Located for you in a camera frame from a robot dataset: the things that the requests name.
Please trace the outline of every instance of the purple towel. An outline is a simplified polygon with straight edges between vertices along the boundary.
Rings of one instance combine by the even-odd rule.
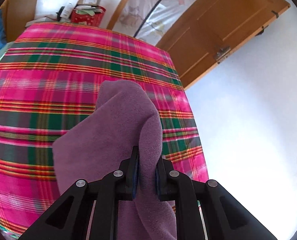
[[[132,81],[104,81],[95,112],[53,144],[54,169],[63,194],[76,180],[102,179],[139,146],[139,183],[134,201],[120,201],[118,240],[176,239],[172,207],[155,193],[155,167],[162,152],[157,109]]]

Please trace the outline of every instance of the bed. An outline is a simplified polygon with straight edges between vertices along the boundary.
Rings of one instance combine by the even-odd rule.
[[[162,154],[206,181],[194,117],[169,55],[120,33],[29,27],[0,62],[0,229],[19,237],[58,197],[52,143],[94,111],[104,80],[137,82],[159,111]]]

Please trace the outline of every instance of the paper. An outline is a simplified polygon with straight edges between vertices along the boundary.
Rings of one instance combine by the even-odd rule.
[[[96,5],[97,4],[97,0],[83,0],[83,3]]]
[[[27,27],[31,26],[32,24],[39,23],[39,22],[54,22],[54,20],[50,19],[48,17],[44,17],[44,18],[33,20],[33,21],[26,23],[25,27],[27,28]]]

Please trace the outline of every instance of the red container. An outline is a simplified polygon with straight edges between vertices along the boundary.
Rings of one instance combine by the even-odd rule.
[[[71,22],[72,23],[78,23],[78,24],[83,24],[83,25],[88,25],[88,26],[94,26],[94,27],[99,27],[99,25],[101,24],[101,21],[104,17],[104,14],[106,12],[106,9],[98,6],[99,8],[101,8],[103,10],[102,13],[97,13],[94,16],[91,15],[82,15],[82,14],[77,14],[76,10],[74,10],[72,12],[72,16],[71,16]]]

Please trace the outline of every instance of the silver bolt head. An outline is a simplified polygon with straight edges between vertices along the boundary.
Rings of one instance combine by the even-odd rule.
[[[121,177],[121,176],[123,176],[123,171],[117,170],[117,171],[114,171],[113,174],[114,174],[115,177]]]
[[[207,184],[210,186],[210,187],[216,187],[217,186],[217,181],[216,180],[213,180],[213,179],[210,179]]]
[[[79,181],[76,182],[77,187],[84,187],[86,185],[85,180],[80,179]]]
[[[178,171],[170,171],[170,176],[171,177],[177,177],[179,175]]]

